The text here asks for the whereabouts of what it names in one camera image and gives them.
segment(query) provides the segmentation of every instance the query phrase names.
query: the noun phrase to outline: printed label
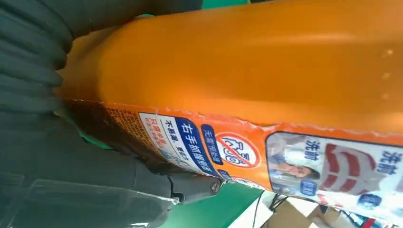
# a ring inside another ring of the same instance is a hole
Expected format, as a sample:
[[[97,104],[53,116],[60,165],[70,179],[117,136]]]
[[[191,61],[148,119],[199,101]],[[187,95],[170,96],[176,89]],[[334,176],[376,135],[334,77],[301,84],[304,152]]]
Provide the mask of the printed label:
[[[199,131],[190,120],[148,113],[139,115],[163,157],[184,169],[217,176],[206,156]]]
[[[402,199],[403,148],[294,133],[274,133],[266,146],[275,192],[372,218],[401,215],[388,208],[399,211],[391,199]]]
[[[258,150],[249,140],[234,133],[220,133],[216,138],[220,156],[228,164],[248,169],[259,165]]]
[[[403,201],[402,134],[259,126],[235,117],[124,104],[102,103],[96,113],[102,110],[101,130],[113,126],[118,133],[105,133],[108,144],[136,151],[139,141],[158,159],[189,171],[403,224],[403,206],[396,203]]]

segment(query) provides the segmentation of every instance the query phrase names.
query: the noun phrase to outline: black cable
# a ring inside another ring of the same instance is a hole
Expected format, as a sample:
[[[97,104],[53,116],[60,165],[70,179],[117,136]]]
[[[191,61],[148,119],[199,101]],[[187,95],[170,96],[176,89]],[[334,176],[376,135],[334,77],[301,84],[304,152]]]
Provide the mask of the black cable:
[[[276,213],[276,208],[278,206],[280,206],[284,201],[286,201],[286,199],[288,198],[288,196],[284,196],[284,195],[280,195],[280,194],[276,194],[270,204],[269,209],[273,212]]]
[[[256,208],[255,208],[255,215],[253,216],[252,228],[255,228],[256,215],[257,215],[257,213],[258,213],[258,206],[259,206],[260,199],[262,198],[264,192],[265,192],[265,191],[262,191],[262,193],[260,194],[260,196],[259,196],[259,198],[258,198],[258,203],[256,204]]]

